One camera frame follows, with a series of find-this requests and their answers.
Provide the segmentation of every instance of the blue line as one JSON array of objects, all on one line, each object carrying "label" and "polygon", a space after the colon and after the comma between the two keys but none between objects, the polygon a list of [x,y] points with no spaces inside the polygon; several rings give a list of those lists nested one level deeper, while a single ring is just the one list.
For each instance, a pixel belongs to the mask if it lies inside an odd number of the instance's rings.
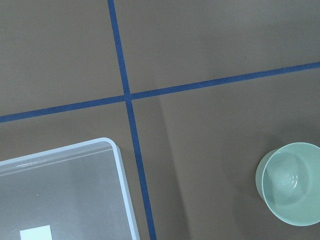
[{"label": "blue line", "polygon": [[136,124],[135,113],[134,113],[134,108],[132,104],[132,98],[130,93],[129,81],[127,76],[125,58],[124,58],[124,53],[123,53],[122,44],[121,44],[121,38],[119,33],[119,26],[118,26],[118,20],[117,20],[114,1],[108,0],[108,6],[109,6],[110,19],[111,19],[111,26],[113,30],[115,49],[116,49],[116,54],[118,58],[119,70],[120,70],[121,81],[123,86],[126,111],[128,114],[129,126],[131,131],[135,161],[136,161],[136,166],[137,166],[137,171],[138,171],[138,176],[140,181],[146,222],[148,225],[150,240],[157,240],[155,223],[154,223],[154,218],[151,210],[147,180],[146,180],[146,175],[144,170],[144,163],[143,163],[142,154],[141,154],[137,124]]},{"label": "blue line", "polygon": [[229,83],[235,83],[235,82],[240,82],[240,81],[245,81],[250,79],[259,79],[259,78],[270,77],[274,75],[287,74],[287,73],[293,73],[293,72],[317,69],[317,68],[320,68],[320,62],[313,62],[313,63],[307,63],[303,65],[289,66],[289,67],[277,68],[273,70],[248,73],[248,74],[243,74],[238,76],[230,76],[230,77],[218,78],[214,80],[201,81],[201,82],[183,84],[178,86],[170,86],[170,87],[149,90],[149,91],[142,91],[142,92],[131,94],[131,97],[133,100],[143,99],[143,98],[149,98],[149,97],[154,97],[158,95],[178,93],[178,92],[187,91],[187,90],[206,88],[206,87],[211,87],[211,86],[216,86],[221,84],[229,84]]},{"label": "blue line", "polygon": [[38,109],[33,111],[25,111],[25,112],[0,116],[0,123],[11,122],[11,121],[21,120],[21,119],[29,119],[29,118],[34,118],[34,117],[39,117],[39,116],[49,115],[49,114],[63,113],[63,112],[68,112],[68,111],[73,111],[78,109],[86,109],[86,108],[91,108],[91,107],[96,107],[101,105],[120,103],[124,101],[125,101],[125,96],[121,95],[121,96],[112,96],[112,97],[107,97],[107,98],[102,98],[97,100],[91,100],[91,101],[72,103],[72,104],[67,104],[62,106],[48,107],[48,108]]}]

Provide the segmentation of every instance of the white sticker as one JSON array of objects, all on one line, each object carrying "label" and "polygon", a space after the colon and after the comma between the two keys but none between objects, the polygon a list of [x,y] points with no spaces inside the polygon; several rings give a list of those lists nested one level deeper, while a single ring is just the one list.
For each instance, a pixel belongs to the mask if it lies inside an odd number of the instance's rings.
[{"label": "white sticker", "polygon": [[20,231],[21,240],[52,240],[50,225]]}]

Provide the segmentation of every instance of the bowl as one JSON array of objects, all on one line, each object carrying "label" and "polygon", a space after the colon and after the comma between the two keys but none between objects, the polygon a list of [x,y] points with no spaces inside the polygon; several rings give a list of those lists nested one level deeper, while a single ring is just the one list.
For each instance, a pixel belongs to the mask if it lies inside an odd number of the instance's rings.
[{"label": "bowl", "polygon": [[320,222],[320,148],[295,142],[260,161],[255,183],[259,195],[280,220],[294,226]]}]

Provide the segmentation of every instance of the horizontal blue line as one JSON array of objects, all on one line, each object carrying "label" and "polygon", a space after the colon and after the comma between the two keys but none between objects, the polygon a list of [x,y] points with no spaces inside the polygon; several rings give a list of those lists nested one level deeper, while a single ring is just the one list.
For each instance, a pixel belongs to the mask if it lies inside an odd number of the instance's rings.
[{"label": "horizontal blue line", "polygon": [[142,91],[142,92],[132,93],[131,97],[133,100],[143,99],[143,98],[149,98],[149,97],[154,97],[159,95],[178,93],[178,92],[188,91],[193,89],[201,89],[201,88],[212,87],[212,86],[221,85],[221,84],[229,84],[229,83],[235,83],[235,82],[240,82],[245,80],[258,79],[258,78],[270,77],[274,75],[287,74],[287,73],[293,73],[293,72],[317,69],[317,68],[320,68],[320,62],[313,62],[313,63],[307,63],[303,65],[289,66],[289,67],[277,68],[273,70],[259,71],[259,72],[248,73],[243,75],[223,77],[223,78],[218,78],[218,79],[213,79],[208,81],[200,81],[200,82],[183,84],[178,86],[170,86],[170,87],[165,87],[165,88],[160,88],[155,90]]},{"label": "horizontal blue line", "polygon": [[68,112],[68,111],[73,111],[77,109],[86,109],[86,108],[91,108],[91,107],[96,107],[101,105],[120,103],[124,101],[125,101],[125,97],[121,95],[121,96],[112,96],[112,97],[107,97],[107,98],[102,98],[97,100],[91,100],[91,101],[72,103],[72,104],[67,104],[62,106],[48,107],[48,108],[38,109],[33,111],[25,111],[25,112],[0,116],[0,123],[21,120],[21,119],[29,119],[29,118],[39,117],[39,116],[49,115],[49,114]]}]

